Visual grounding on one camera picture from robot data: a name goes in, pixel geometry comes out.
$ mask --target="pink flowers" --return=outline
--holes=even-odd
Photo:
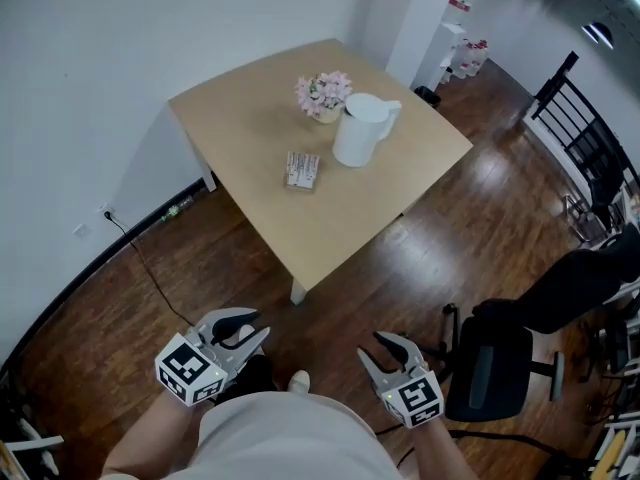
[[[345,73],[322,73],[309,80],[298,78],[296,94],[298,104],[308,116],[319,117],[327,110],[344,105],[351,94],[351,80]]]

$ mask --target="person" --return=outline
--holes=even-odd
[[[244,326],[240,339],[252,331]],[[111,451],[102,479],[402,478],[359,416],[309,394],[307,372],[297,372],[286,392],[277,391],[271,373],[262,353],[249,359],[236,384],[202,417],[188,466],[172,474],[196,413],[165,391]],[[440,418],[410,432],[421,480],[477,480]]]

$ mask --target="white pitcher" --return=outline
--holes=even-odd
[[[399,101],[382,101],[373,94],[349,96],[333,143],[333,156],[347,167],[366,165],[378,141],[391,133],[401,109]]]

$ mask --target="white shirt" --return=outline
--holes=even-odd
[[[104,480],[132,479],[107,475]],[[399,480],[369,426],[317,395],[265,392],[205,414],[190,466],[171,480]]]

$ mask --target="wooden floor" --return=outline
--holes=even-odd
[[[304,368],[314,393],[345,403],[378,430],[393,422],[371,392],[357,345],[379,350],[375,330],[435,345],[444,304],[467,315],[486,298],[516,297],[576,245],[558,218],[569,191],[563,177],[516,126],[530,103],[522,88],[487,63],[475,79],[452,80],[439,94],[441,113],[474,148],[298,308],[289,302],[291,278],[224,189],[203,193],[137,241],[177,311],[195,321],[214,308],[259,309],[259,323],[272,326],[265,349],[277,380]],[[161,391],[155,355],[185,329],[127,248],[33,339],[18,371],[42,423],[66,439],[58,455],[66,477],[97,477],[109,449]],[[574,325],[536,335],[534,359],[550,360],[555,350],[570,358],[583,347]],[[533,376],[521,415],[468,427],[523,433],[584,456],[595,439],[582,424],[585,401],[597,380],[580,385],[577,376],[568,362],[555,403],[548,379]],[[395,460],[410,446],[405,430],[382,439]],[[483,479],[532,479],[546,460],[518,443],[459,444]],[[402,470],[413,468],[410,459]]]

